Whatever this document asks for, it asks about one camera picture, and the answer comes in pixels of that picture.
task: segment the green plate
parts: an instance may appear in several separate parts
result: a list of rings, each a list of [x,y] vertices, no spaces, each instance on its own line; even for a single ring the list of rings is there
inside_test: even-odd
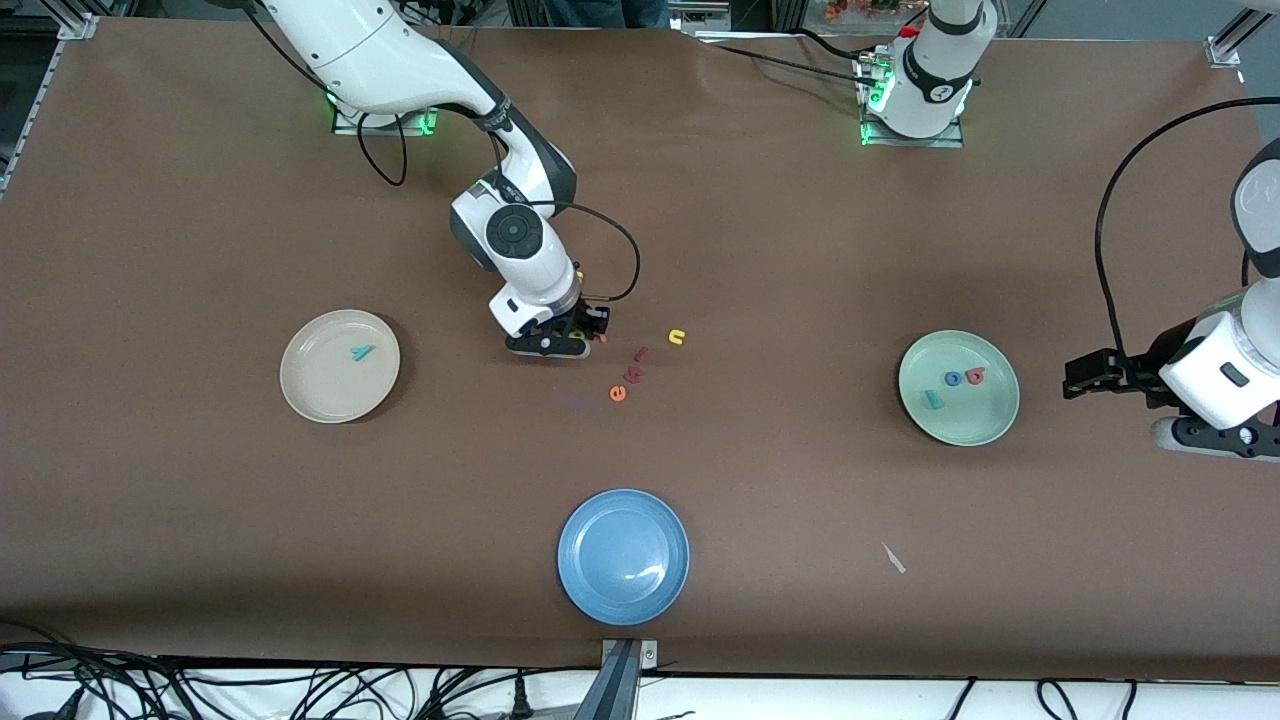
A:
[[[986,368],[978,384],[965,378],[974,368]],[[960,373],[959,386],[947,386],[950,372]],[[897,389],[906,414],[922,430],[964,447],[987,445],[1005,434],[1021,397],[1005,354],[964,331],[938,331],[915,341],[899,366]],[[936,402],[929,401],[929,391]],[[934,409],[934,404],[941,407]]]

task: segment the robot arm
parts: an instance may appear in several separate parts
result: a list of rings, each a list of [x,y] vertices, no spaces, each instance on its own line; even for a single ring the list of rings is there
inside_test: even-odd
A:
[[[883,50],[891,55],[890,72],[867,109],[899,135],[941,135],[964,110],[973,70],[996,36],[997,20],[991,0],[933,0],[920,33],[899,37]]]
[[[489,306],[512,351],[585,357],[608,310],[581,301],[573,264],[547,223],[562,209],[556,202],[572,202],[577,190],[564,155],[466,55],[419,35],[388,0],[273,0],[266,8],[346,105],[371,114],[452,110],[507,147],[500,164],[453,201],[451,229],[476,263],[507,281]]]
[[[1231,215],[1262,279],[1202,313],[1160,369],[1169,389],[1220,430],[1280,401],[1280,140],[1240,174]]]
[[[1068,363],[1062,396],[1142,389],[1148,407],[1181,413],[1152,425],[1160,447],[1280,461],[1280,415],[1258,418],[1280,402],[1280,140],[1240,174],[1231,214],[1262,278],[1165,331],[1142,355],[1100,350]]]

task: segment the beige plate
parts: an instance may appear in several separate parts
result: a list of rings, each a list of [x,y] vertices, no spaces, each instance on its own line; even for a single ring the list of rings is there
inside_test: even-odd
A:
[[[355,348],[372,346],[361,360]],[[334,310],[311,320],[284,348],[280,389],[300,415],[347,423],[387,398],[399,374],[399,343],[380,318]]]

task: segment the blue plate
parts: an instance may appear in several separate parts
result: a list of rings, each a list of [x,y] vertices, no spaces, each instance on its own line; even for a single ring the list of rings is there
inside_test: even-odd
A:
[[[609,625],[639,625],[662,615],[685,587],[689,536],[666,502],[611,489],[564,523],[557,564],[579,610]]]

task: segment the person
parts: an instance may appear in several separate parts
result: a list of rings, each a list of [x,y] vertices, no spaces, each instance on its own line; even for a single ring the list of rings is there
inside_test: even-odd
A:
[[[671,27],[667,0],[544,0],[552,27]]]

